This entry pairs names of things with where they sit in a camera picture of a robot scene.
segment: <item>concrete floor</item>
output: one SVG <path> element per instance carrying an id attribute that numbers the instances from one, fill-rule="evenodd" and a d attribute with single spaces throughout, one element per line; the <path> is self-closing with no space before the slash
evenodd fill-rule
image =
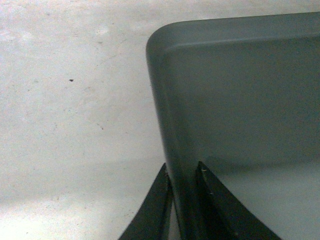
<path id="1" fill-rule="evenodd" d="M 0 239 L 121 235 L 165 161 L 145 59 L 155 30 L 315 11 L 318 0 L 1 0 Z"/>

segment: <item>gray plastic surface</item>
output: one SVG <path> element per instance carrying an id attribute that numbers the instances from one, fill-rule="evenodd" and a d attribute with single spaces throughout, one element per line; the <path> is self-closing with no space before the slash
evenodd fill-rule
<path id="1" fill-rule="evenodd" d="M 206 238 L 202 161 L 279 237 L 319 239 L 320 13 L 170 24 L 147 59 L 181 237 Z"/>

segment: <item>gray plastic tray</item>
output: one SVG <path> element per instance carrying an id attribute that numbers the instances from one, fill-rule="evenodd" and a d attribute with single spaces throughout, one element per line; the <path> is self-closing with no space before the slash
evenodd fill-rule
<path id="1" fill-rule="evenodd" d="M 320 13 L 179 22 L 147 60 L 183 239 L 204 162 L 284 240 L 320 236 Z"/>

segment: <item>black plastic piece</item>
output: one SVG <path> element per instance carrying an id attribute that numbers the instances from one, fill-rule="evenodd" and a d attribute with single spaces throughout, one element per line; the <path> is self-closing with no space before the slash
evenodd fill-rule
<path id="1" fill-rule="evenodd" d="M 246 209 L 202 162 L 198 164 L 196 180 L 210 239 L 281 240 Z"/>
<path id="2" fill-rule="evenodd" d="M 139 211 L 119 240 L 167 240 L 173 196 L 164 164 Z"/>

